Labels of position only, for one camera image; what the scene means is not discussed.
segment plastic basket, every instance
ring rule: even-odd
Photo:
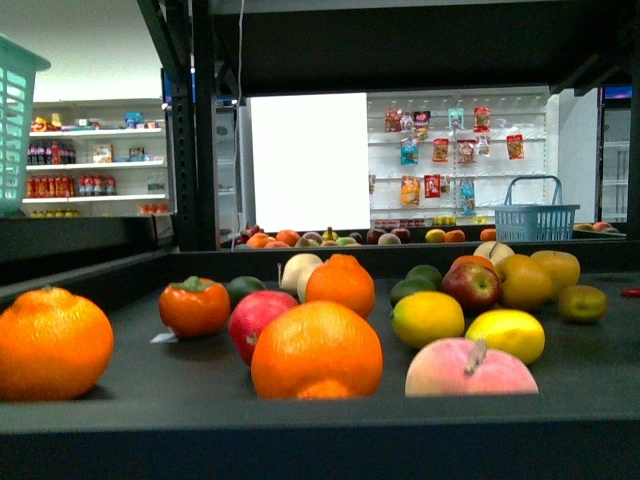
[[[0,34],[0,216],[25,195],[36,72],[51,64]]]
[[[521,180],[552,179],[556,183],[551,205],[513,205],[511,192]],[[496,237],[500,242],[570,240],[573,219],[580,205],[562,205],[562,183],[553,175],[527,175],[514,178],[507,189],[504,205],[495,208]]]

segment lime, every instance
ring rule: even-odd
[[[389,295],[389,301],[391,302],[391,306],[395,307],[396,303],[398,303],[407,295],[411,295],[416,292],[431,291],[435,289],[436,286],[433,284],[433,282],[424,278],[405,278],[404,280],[400,280],[393,286],[393,288],[391,289],[391,294]]]
[[[229,298],[231,299],[231,309],[233,310],[238,302],[250,293],[266,289],[267,287],[259,278],[248,275],[234,278],[227,283],[227,292],[229,292]]]
[[[471,322],[465,337],[484,339],[488,348],[502,350],[529,365],[542,355],[544,329],[530,313],[522,310],[489,310]]]
[[[440,270],[438,270],[433,265],[416,265],[411,270],[409,270],[405,278],[411,279],[416,277],[429,280],[435,285],[436,290],[440,289],[440,284],[442,283],[442,274],[440,273]]]
[[[464,314],[458,301],[442,292],[417,292],[393,308],[391,327],[398,338],[420,349],[428,343],[464,333]]]

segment green lime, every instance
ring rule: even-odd
[[[229,298],[231,299],[231,309],[235,308],[238,302],[250,293],[266,289],[267,287],[259,278],[246,275],[234,278],[227,283],[227,292],[229,292]]]
[[[407,295],[411,295],[412,293],[416,292],[433,291],[435,289],[436,286],[433,284],[433,282],[421,277],[400,280],[391,289],[389,301],[391,302],[391,306],[395,307],[396,303],[398,303]]]
[[[440,270],[438,270],[433,265],[416,265],[407,273],[405,277],[407,280],[411,278],[424,278],[433,283],[436,287],[436,290],[440,289],[440,284],[442,283],[442,274]]]

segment red apple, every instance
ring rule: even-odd
[[[387,233],[386,230],[382,228],[370,228],[367,232],[367,243],[369,245],[377,245],[378,239],[385,233]]]
[[[394,233],[401,243],[411,243],[411,232],[408,228],[394,228],[391,233]]]
[[[231,312],[229,335],[244,363],[251,366],[262,330],[280,314],[299,305],[287,292],[259,290],[245,296]]]
[[[443,338],[431,342],[411,361],[407,397],[538,393],[533,375],[519,359],[487,348],[481,340]]]
[[[455,298],[465,314],[491,309],[500,298],[500,279],[477,262],[454,265],[442,278],[440,290]]]

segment apple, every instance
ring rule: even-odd
[[[251,365],[262,330],[282,313],[299,305],[287,292],[260,290],[244,297],[229,318],[229,335],[244,363]]]
[[[560,292],[571,285],[577,285],[580,279],[580,262],[569,253],[558,250],[538,250],[531,258],[542,265],[551,275],[553,290],[551,300],[557,301]]]
[[[606,293],[589,285],[573,285],[560,292],[558,311],[562,318],[573,323],[596,324],[607,313]]]
[[[465,314],[478,314],[498,302],[500,280],[493,270],[480,263],[463,262],[444,275],[440,291],[455,298]]]
[[[306,232],[302,234],[302,238],[306,238],[307,240],[315,240],[318,245],[322,243],[322,235],[318,232]]]
[[[400,239],[400,243],[411,243],[411,232],[408,228],[394,228],[391,233]]]
[[[494,265],[497,265],[500,260],[507,258],[514,253],[515,252],[509,245],[495,240],[482,242],[473,252],[474,255],[488,258]]]
[[[527,366],[486,342],[443,338],[423,347],[407,371],[405,396],[538,393]]]
[[[378,239],[385,233],[387,233],[386,230],[382,228],[370,228],[367,232],[367,243],[369,245],[377,245]]]

